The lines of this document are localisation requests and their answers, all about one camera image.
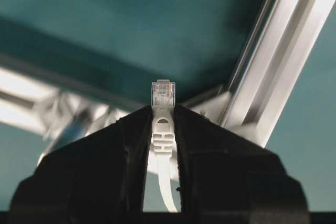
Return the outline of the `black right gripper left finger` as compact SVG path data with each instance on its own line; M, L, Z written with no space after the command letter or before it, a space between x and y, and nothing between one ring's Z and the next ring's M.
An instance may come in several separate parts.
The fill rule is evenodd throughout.
M46 155L12 199L9 223L144 223L152 109Z

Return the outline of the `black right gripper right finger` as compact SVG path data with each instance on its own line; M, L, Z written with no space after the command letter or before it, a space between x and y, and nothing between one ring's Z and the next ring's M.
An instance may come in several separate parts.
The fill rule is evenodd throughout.
M301 184L277 154L174 109L182 212L193 223L309 223Z

